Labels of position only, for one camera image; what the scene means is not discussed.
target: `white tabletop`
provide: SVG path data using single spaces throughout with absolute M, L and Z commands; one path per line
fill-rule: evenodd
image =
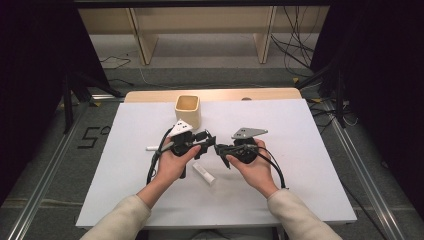
M 146 184 L 153 153 L 163 134 L 177 121 L 174 102 L 123 103 L 100 159 L 77 227 L 94 226 L 124 197 Z M 201 102 L 202 124 L 217 143 L 232 144 L 241 127 L 267 129 L 258 138 L 278 161 L 290 191 L 323 221 L 354 222 L 356 216 L 341 186 L 321 136 L 303 99 Z M 217 178 L 209 186 L 191 165 L 197 161 Z M 279 177 L 273 170 L 274 181 Z M 276 226 L 266 199 L 228 170 L 211 147 L 187 166 L 187 177 L 176 181 L 159 199 L 145 229 Z

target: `cabinet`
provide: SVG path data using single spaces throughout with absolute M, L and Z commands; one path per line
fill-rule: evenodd
M 159 34 L 163 33 L 252 33 L 258 61 L 266 63 L 271 34 L 292 32 L 287 16 L 294 24 L 297 15 L 300 32 L 319 33 L 328 7 L 120 8 L 79 12 L 90 34 L 133 35 L 143 65 L 150 63 Z

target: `beige cup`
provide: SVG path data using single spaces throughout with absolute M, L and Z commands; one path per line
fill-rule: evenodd
M 175 115 L 177 120 L 193 126 L 193 129 L 198 129 L 201 123 L 200 114 L 200 99 L 198 96 L 181 95 L 175 104 Z

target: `white cylinder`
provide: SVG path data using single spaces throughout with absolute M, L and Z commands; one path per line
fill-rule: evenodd
M 215 183 L 216 178 L 208 173 L 198 162 L 193 164 L 193 168 L 200 176 L 202 176 L 209 186 L 212 186 Z

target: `white triangular piece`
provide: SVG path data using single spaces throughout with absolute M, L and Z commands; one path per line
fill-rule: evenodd
M 171 130 L 171 132 L 169 133 L 169 136 L 175 136 L 181 133 L 185 133 L 188 132 L 190 130 L 193 129 L 193 126 L 191 126 L 190 124 L 184 122 L 183 120 L 178 120 L 178 122 L 174 125 L 174 128 Z

